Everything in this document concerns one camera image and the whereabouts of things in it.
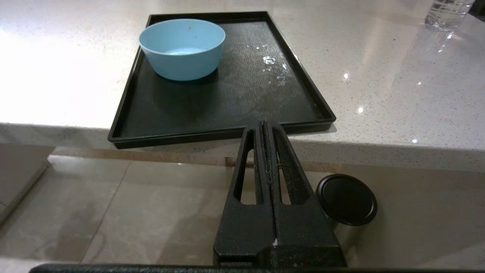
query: floor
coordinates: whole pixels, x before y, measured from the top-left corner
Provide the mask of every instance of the floor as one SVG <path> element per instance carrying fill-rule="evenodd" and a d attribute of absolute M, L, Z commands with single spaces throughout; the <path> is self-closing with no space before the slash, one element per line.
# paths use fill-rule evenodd
<path fill-rule="evenodd" d="M 48 160 L 51 167 L 0 226 L 0 273 L 47 262 L 212 264 L 232 167 Z M 356 264 L 485 269 L 485 173 L 339 171 L 366 182 L 380 205 L 356 244 Z M 326 175 L 306 174 L 314 187 Z"/>

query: black clamp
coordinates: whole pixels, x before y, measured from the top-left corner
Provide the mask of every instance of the black clamp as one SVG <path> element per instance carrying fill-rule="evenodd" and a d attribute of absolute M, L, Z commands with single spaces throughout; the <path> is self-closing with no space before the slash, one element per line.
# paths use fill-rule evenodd
<path fill-rule="evenodd" d="M 241 203 L 247 155 L 254 149 L 256 205 Z M 291 205 L 281 202 L 281 167 Z M 345 258 L 288 137 L 275 122 L 248 126 L 214 243 L 214 265 L 344 267 Z"/>

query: water bottle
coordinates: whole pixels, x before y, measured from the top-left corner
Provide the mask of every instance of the water bottle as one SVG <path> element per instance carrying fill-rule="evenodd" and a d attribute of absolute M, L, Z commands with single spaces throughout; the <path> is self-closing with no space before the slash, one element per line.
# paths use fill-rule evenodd
<path fill-rule="evenodd" d="M 434 0 L 424 19 L 427 27 L 453 31 L 461 23 L 475 0 Z"/>

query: countertop edge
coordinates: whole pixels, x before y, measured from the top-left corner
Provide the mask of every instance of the countertop edge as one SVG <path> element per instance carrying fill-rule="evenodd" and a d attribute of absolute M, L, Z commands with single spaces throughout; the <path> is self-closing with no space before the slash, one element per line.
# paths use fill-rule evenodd
<path fill-rule="evenodd" d="M 107 140 L 108 132 L 105 128 L 0 123 L 0 143 L 114 150 L 114 145 Z M 485 171 L 485 150 L 311 141 L 295 136 L 290 136 L 290 140 L 302 161 Z M 130 150 L 236 157 L 239 143 L 239 139 L 227 139 Z"/>

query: tray rim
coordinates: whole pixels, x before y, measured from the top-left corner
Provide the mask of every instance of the tray rim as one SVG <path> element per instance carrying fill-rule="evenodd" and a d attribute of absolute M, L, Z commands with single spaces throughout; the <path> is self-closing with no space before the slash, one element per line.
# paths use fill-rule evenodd
<path fill-rule="evenodd" d="M 337 117 L 333 113 L 332 109 L 330 108 L 326 100 L 323 98 L 322 93 L 319 91 L 315 83 L 308 75 L 302 63 L 294 53 L 293 48 L 291 48 L 291 46 L 288 44 L 284 36 L 281 34 L 280 29 L 275 24 L 273 18 L 271 17 L 268 11 L 150 14 L 148 16 L 148 21 L 145 27 L 150 26 L 152 18 L 155 16 L 182 17 L 182 16 L 217 16 L 217 15 L 219 16 L 223 15 L 227 17 L 240 16 L 240 18 L 235 18 L 234 20 L 237 20 L 237 19 L 244 20 L 245 18 L 243 16 L 249 15 L 246 18 L 246 21 L 248 19 L 254 19 L 255 21 L 265 21 L 266 23 L 268 23 L 270 28 L 274 28 L 274 30 L 272 30 L 273 34 L 277 34 L 279 36 L 275 38 L 277 40 L 281 39 L 282 43 L 279 43 L 279 44 L 280 45 L 283 44 L 283 46 L 288 48 L 289 53 L 291 53 L 291 58 L 292 58 L 291 61 L 297 63 L 298 69 L 300 69 L 301 73 L 303 74 L 304 80 L 307 81 L 308 84 L 310 84 L 311 89 L 316 90 L 315 95 L 318 97 L 318 100 L 321 103 L 323 103 L 325 109 L 328 111 L 328 114 L 330 116 L 329 118 L 324 118 L 322 121 L 307 121 L 307 122 L 288 121 L 288 122 L 280 122 L 280 124 L 283 126 L 285 131 L 289 134 L 291 134 L 292 132 L 295 133 L 294 131 L 297 131 L 297 129 L 301 127 L 315 128 L 315 130 L 309 130 L 309 131 L 307 130 L 307 133 L 316 133 L 319 131 L 328 130 L 331 124 L 337 120 Z M 142 63 L 141 59 L 144 57 L 145 55 L 143 54 L 141 47 L 138 46 L 137 53 L 133 60 L 133 65 L 131 66 L 131 70 L 128 75 L 127 83 L 123 90 L 120 103 L 116 110 L 116 114 L 113 118 L 110 131 L 108 133 L 108 138 L 107 138 L 108 141 L 113 143 L 113 145 L 116 148 L 118 149 L 142 148 L 142 147 L 162 146 L 162 145 L 178 144 L 178 143 L 201 142 L 201 141 L 208 141 L 208 140 L 233 139 L 233 138 L 240 138 L 243 135 L 243 131 L 246 126 L 227 127 L 227 128 L 218 129 L 218 130 L 201 131 L 201 132 L 195 132 L 195 133 L 179 133 L 179 134 L 164 134 L 164 135 L 150 135 L 150 136 L 128 136 L 128 137 L 114 136 L 115 131 L 118 129 L 118 126 L 120 126 L 121 123 L 124 123 L 122 122 L 122 120 L 124 120 L 123 116 L 126 115 L 126 113 L 123 112 L 125 101 L 128 100 L 127 96 L 131 89 L 131 85 L 133 85 L 135 82 L 133 78 L 136 79 L 136 77 L 138 76 L 138 71 L 140 70 L 140 66 Z"/>

